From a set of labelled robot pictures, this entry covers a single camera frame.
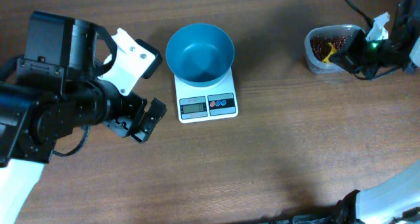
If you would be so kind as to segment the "clear plastic bean container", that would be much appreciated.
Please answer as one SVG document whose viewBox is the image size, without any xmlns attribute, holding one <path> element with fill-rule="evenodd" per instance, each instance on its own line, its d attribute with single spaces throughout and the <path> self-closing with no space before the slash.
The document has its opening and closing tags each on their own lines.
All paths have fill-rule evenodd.
<svg viewBox="0 0 420 224">
<path fill-rule="evenodd" d="M 341 24 L 333 26 L 324 26 L 319 28 L 314 28 L 311 30 L 304 39 L 305 47 L 305 57 L 308 69 L 315 74 L 330 74 L 336 72 L 344 72 L 336 64 L 332 63 L 323 63 L 319 61 L 312 51 L 310 40 L 315 37 L 345 37 L 350 36 L 356 30 L 361 30 L 361 27 L 353 24 Z"/>
</svg>

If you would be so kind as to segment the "yellow measuring scoop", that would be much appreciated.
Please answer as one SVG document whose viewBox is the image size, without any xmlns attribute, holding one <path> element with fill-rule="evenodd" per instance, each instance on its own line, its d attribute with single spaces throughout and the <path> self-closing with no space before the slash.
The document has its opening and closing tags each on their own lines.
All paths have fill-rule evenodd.
<svg viewBox="0 0 420 224">
<path fill-rule="evenodd" d="M 322 62 L 323 63 L 326 63 L 326 64 L 331 64 L 331 61 L 329 60 L 329 58 L 330 58 L 331 55 L 333 55 L 333 54 L 335 54 L 337 52 L 337 49 L 335 48 L 335 46 L 331 42 L 329 42 L 327 45 L 330 47 L 329 53 L 322 60 Z"/>
</svg>

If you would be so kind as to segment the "teal plastic bowl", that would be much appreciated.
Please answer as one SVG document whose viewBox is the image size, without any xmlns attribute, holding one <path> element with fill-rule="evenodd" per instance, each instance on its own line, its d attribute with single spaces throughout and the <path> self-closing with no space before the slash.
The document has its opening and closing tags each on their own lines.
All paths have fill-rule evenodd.
<svg viewBox="0 0 420 224">
<path fill-rule="evenodd" d="M 170 38 L 167 65 L 185 84 L 209 87 L 231 69 L 235 48 L 229 35 L 212 24 L 195 23 L 182 27 Z"/>
</svg>

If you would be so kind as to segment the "white digital kitchen scale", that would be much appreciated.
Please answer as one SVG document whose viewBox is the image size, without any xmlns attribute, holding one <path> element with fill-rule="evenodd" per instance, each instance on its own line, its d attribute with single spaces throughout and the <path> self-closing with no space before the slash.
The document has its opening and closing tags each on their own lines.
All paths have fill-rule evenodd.
<svg viewBox="0 0 420 224">
<path fill-rule="evenodd" d="M 216 84 L 193 87 L 175 76 L 178 120 L 181 123 L 234 118 L 239 108 L 232 70 Z"/>
</svg>

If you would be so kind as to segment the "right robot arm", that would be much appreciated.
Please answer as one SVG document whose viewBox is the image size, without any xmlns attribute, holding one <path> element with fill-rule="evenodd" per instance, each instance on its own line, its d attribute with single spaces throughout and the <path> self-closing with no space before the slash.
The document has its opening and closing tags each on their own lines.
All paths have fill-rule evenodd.
<svg viewBox="0 0 420 224">
<path fill-rule="evenodd" d="M 360 80 L 373 80 L 419 66 L 419 0 L 401 0 L 390 33 L 389 14 L 372 20 L 369 32 L 356 30 L 329 61 Z"/>
</svg>

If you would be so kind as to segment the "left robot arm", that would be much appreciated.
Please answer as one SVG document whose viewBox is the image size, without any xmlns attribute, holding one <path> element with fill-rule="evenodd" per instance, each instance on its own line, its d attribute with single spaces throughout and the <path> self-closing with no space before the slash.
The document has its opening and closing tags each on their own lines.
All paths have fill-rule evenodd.
<svg viewBox="0 0 420 224">
<path fill-rule="evenodd" d="M 56 143 L 92 126 L 145 143 L 167 108 L 133 92 L 161 64 L 160 52 L 125 30 L 35 11 L 24 54 L 1 69 L 1 222 L 14 223 Z"/>
</svg>

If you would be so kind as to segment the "red beans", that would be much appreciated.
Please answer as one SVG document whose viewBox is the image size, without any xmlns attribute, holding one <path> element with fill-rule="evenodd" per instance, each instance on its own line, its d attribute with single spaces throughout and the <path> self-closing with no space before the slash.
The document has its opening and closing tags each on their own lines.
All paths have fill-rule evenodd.
<svg viewBox="0 0 420 224">
<path fill-rule="evenodd" d="M 344 37 L 314 37 L 310 40 L 310 46 L 314 56 L 322 62 L 322 60 L 329 53 L 330 47 L 327 45 L 331 42 L 335 48 L 341 50 L 347 42 L 348 36 Z"/>
</svg>

